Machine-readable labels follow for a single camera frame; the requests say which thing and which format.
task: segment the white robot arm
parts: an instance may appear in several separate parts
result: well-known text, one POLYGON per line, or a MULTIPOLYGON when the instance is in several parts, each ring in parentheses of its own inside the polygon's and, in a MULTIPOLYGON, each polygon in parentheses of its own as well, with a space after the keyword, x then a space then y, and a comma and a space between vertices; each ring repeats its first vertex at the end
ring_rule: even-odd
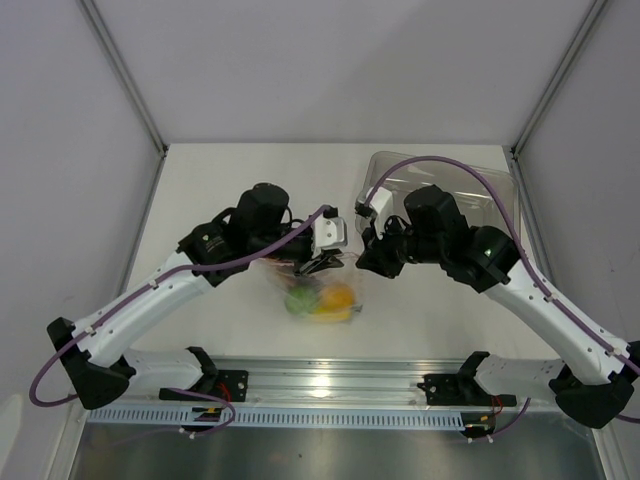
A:
POLYGON ((560 356, 513 360, 474 352, 455 375, 424 376, 419 387, 427 403, 491 406, 492 396, 508 394, 505 401, 515 404, 517 395, 555 402, 592 428, 603 427, 624 409, 637 378, 629 364, 640 365, 640 344, 628 344, 595 323, 521 258, 501 230, 469 227, 453 196, 437 186, 406 197, 410 222, 392 215, 392 201, 390 192, 380 188, 368 206, 356 204, 358 214, 370 221, 362 234, 359 268, 395 278, 405 263, 439 264, 455 281, 512 311, 560 356))
MULTIPOLYGON (((182 304, 247 270, 250 261, 224 269, 210 266, 237 263, 252 255, 257 258, 256 252, 265 247, 273 250, 271 258, 293 262, 300 273, 340 266, 335 254, 347 239, 346 225, 337 209, 316 212, 294 229, 293 219, 283 223, 288 202, 289 196, 280 187, 256 185, 241 196, 236 208, 197 226, 139 285, 92 315, 75 322, 58 318, 48 326, 49 337, 85 408, 104 406, 125 391, 177 399, 179 394, 171 389, 181 389, 218 397, 227 393, 234 401, 244 399, 244 392, 233 388, 230 394, 220 391, 220 372, 199 347, 159 353, 129 347, 182 304)), ((230 384, 246 388, 247 372, 227 373, 243 378, 230 384)), ((35 388, 30 395, 34 403, 40 402, 35 388)))

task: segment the clear plastic container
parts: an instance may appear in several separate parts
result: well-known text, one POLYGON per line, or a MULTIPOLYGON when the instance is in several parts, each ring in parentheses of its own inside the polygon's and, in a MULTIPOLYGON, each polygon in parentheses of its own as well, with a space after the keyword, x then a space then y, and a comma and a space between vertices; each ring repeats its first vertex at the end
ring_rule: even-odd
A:
POLYGON ((283 308, 292 316, 321 323, 351 320, 362 310, 361 271, 355 266, 358 255, 343 253, 336 257, 340 268, 328 268, 311 275, 295 275, 291 262, 264 259, 269 283, 282 298, 283 308))
MULTIPOLYGON (((371 157, 363 190, 366 192, 380 179, 382 174, 393 165, 414 155, 393 152, 378 152, 371 157)), ((518 186, 507 172, 489 168, 475 167, 496 189, 505 204, 511 219, 515 222, 516 231, 520 234, 520 203, 518 186)), ((467 217, 470 226, 492 225, 507 232, 507 227, 500 215, 495 201, 486 188, 478 180, 464 170, 453 165, 439 162, 418 162, 394 172, 383 184, 393 193, 393 208, 396 215, 408 220, 404 209, 405 197, 414 190, 429 185, 437 185, 453 195, 460 213, 467 217)), ((362 233, 367 227, 363 218, 358 218, 356 228, 362 233)))

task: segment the white wall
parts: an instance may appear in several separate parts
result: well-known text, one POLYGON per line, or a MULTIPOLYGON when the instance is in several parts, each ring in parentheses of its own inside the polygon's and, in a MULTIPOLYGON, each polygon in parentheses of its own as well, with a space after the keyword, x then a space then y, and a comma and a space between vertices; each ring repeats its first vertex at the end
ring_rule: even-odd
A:
MULTIPOLYGON (((0 2, 0 68, 2 404, 53 353, 49 322, 114 295, 157 156, 72 0, 0 2)), ((41 395, 68 388, 56 367, 41 395)), ((26 407, 3 479, 41 478, 61 427, 26 407)))
MULTIPOLYGON (((522 160, 558 283, 628 340, 640 340, 639 19, 637 1, 612 2, 522 160)), ((628 413, 640 417, 640 393, 628 413)), ((640 478, 640 426, 615 424, 640 478)))
POLYGON ((591 0, 98 0, 168 142, 511 144, 591 0))

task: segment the red wire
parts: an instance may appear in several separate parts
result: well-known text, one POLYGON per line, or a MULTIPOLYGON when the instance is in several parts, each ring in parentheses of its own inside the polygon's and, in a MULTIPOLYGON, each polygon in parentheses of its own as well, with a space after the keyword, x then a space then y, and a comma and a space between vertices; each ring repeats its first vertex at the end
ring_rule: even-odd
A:
POLYGON ((495 416, 497 417, 498 415, 500 415, 502 413, 502 410, 504 410, 504 404, 502 403, 502 400, 500 399, 500 397, 498 395, 491 397, 491 405, 493 405, 493 399, 496 399, 496 401, 498 402, 498 406, 500 407, 500 410, 498 410, 497 413, 495 413, 495 416))
POLYGON ((222 390, 222 393, 224 393, 224 396, 227 398, 227 402, 230 402, 231 393, 229 392, 229 389, 227 388, 227 386, 224 383, 219 383, 217 386, 220 390, 222 390))

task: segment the transparent lid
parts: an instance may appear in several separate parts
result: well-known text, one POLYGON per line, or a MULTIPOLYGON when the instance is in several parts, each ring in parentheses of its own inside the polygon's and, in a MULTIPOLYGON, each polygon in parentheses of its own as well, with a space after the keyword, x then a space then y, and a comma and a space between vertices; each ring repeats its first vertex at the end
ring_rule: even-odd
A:
MULTIPOLYGON (((414 155, 393 152, 378 152, 371 157, 369 169, 363 185, 367 191, 389 168, 414 155)), ((490 168, 475 167, 496 189, 505 204, 509 216, 515 222, 516 232, 520 234, 520 206, 518 186, 508 172, 490 168)), ((394 172, 383 184, 393 193, 393 208, 396 215, 408 220, 404 209, 405 197, 414 190, 429 185, 437 185, 453 195, 460 213, 467 217, 470 226, 492 225, 508 232, 500 215, 496 202, 486 188, 464 170, 453 165, 439 162, 418 162, 394 172)), ((356 228, 362 233, 367 227, 366 221, 358 217, 356 228)))

